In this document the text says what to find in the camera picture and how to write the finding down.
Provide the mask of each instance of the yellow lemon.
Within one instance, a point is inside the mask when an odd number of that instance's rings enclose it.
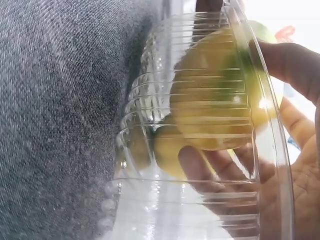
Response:
[[[250,24],[257,38],[274,41],[265,26]],[[259,131],[277,116],[273,104],[263,97],[241,34],[240,26],[209,34],[176,66],[171,114],[184,139],[199,149],[232,149],[251,142],[253,128]],[[280,104],[282,91],[277,100]]]

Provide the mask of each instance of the gray denim fabric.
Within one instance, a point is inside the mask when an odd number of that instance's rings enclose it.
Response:
[[[0,240],[91,240],[156,0],[0,0]]]

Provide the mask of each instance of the palm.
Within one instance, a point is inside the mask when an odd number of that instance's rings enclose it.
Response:
[[[313,122],[306,119],[296,110],[288,100],[284,99],[280,108],[280,115],[284,126],[289,131],[301,148],[297,161],[291,166],[294,206],[295,206],[295,239],[316,239],[320,236],[320,176],[318,175],[317,145],[315,127]],[[251,146],[244,146],[234,150],[241,164],[253,172],[254,161]],[[275,174],[273,164],[260,159],[259,175],[261,186],[256,184],[242,184],[236,187],[223,186],[220,183],[228,180],[246,180],[243,172],[236,166],[226,151],[205,152],[208,161],[215,169],[216,176],[210,174],[207,165],[203,163],[201,156],[191,147],[184,148],[179,155],[189,180],[208,180],[205,183],[194,183],[193,187],[200,193],[208,192],[260,192],[258,205],[245,205],[234,207],[233,202],[227,202],[224,206],[207,204],[205,206],[218,215],[242,215],[260,213],[260,239],[279,239],[280,226],[279,209],[277,208],[277,195],[279,181]],[[257,228],[229,230],[233,237],[256,236]]]

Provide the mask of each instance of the lemon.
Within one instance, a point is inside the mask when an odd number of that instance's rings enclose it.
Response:
[[[171,115],[166,116],[160,124],[162,126],[156,130],[153,142],[156,163],[159,168],[177,180],[187,180],[185,172],[180,165],[178,155],[180,150],[188,146],[189,143],[179,132]],[[199,150],[199,153],[202,159],[205,160],[208,168],[213,172],[204,153],[201,150]]]
[[[261,23],[249,24],[257,38],[276,41]],[[171,114],[185,140],[199,149],[244,145],[252,141],[253,128],[258,132],[277,116],[273,103],[263,97],[241,31],[234,26],[209,34],[177,65],[170,92]],[[258,71],[266,77],[264,71]]]

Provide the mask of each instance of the finger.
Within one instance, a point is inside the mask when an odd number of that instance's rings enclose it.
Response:
[[[233,237],[247,237],[257,231],[255,219],[234,219],[230,216],[253,215],[258,213],[256,192],[235,192],[231,187],[215,181],[200,153],[193,147],[182,148],[178,155],[180,165],[189,183],[202,194],[203,205],[218,215],[225,228]]]
[[[255,162],[254,149],[252,144],[247,144],[233,149],[239,162],[248,170],[249,174],[252,175],[258,171],[258,177],[261,184],[268,181],[272,176],[275,175],[275,166],[266,161],[263,158],[258,159],[258,163]]]
[[[220,12],[223,0],[197,0],[195,5],[196,12]]]
[[[282,99],[280,105],[282,123],[300,149],[316,134],[315,124],[301,113],[288,99]]]
[[[203,151],[203,153],[220,179],[231,181],[247,179],[226,150]]]
[[[201,154],[191,146],[183,147],[178,159],[189,183],[200,194],[228,193],[230,189],[216,182]]]
[[[270,75],[289,83],[316,105],[320,94],[320,55],[289,42],[259,45]]]
[[[230,181],[228,188],[234,192],[253,192],[256,190],[256,185],[246,177],[226,150],[203,152],[219,178]]]

